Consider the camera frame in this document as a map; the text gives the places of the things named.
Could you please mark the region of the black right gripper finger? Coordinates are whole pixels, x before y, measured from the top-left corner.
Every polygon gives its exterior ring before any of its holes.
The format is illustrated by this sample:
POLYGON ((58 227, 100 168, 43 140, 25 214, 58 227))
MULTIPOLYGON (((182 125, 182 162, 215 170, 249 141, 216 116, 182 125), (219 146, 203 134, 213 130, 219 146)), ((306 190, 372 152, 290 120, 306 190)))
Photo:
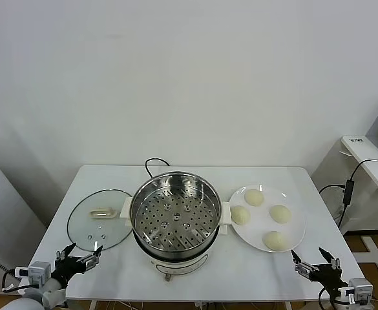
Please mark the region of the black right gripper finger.
POLYGON ((309 276, 311 273, 317 271, 317 268, 314 265, 303 262, 294 250, 291 250, 291 254, 293 257, 295 271, 301 276, 309 276))
POLYGON ((324 250, 322 247, 319 247, 319 252, 321 253, 322 257, 331 265, 332 269, 340 268, 340 260, 338 258, 334 258, 330 252, 324 250))

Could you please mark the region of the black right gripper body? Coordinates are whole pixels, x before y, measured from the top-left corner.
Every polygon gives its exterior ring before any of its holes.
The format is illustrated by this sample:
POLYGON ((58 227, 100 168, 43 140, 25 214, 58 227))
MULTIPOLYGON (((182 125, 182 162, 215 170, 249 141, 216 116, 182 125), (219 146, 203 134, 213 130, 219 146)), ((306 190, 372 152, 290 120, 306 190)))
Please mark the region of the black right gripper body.
POLYGON ((322 284, 327 291, 337 291, 341 287, 348 287, 348 283, 342 281, 342 269, 333 268, 331 264, 315 265, 317 270, 313 273, 313 280, 322 284))

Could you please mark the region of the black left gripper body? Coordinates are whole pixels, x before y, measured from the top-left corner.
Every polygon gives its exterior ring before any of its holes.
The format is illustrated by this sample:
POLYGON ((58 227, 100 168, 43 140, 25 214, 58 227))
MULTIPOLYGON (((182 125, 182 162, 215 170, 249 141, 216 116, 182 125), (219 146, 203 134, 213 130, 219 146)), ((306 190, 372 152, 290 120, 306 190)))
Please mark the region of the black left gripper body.
POLYGON ((55 261, 55 269, 51 273, 51 278, 55 279, 61 287, 66 287, 69 280, 79 273, 86 271, 86 264, 79 262, 78 257, 68 256, 63 260, 58 259, 55 261))

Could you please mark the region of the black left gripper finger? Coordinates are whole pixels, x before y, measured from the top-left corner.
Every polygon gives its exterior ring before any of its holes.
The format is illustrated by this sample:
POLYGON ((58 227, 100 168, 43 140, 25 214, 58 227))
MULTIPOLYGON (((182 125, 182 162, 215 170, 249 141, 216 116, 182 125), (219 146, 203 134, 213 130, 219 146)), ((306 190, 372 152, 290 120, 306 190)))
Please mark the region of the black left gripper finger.
POLYGON ((75 248, 76 243, 66 246, 63 250, 56 252, 56 260, 64 260, 75 248))
POLYGON ((102 250, 103 246, 101 245, 93 253, 79 258, 78 263, 81 264, 85 269, 95 268, 95 266, 99 264, 102 250))

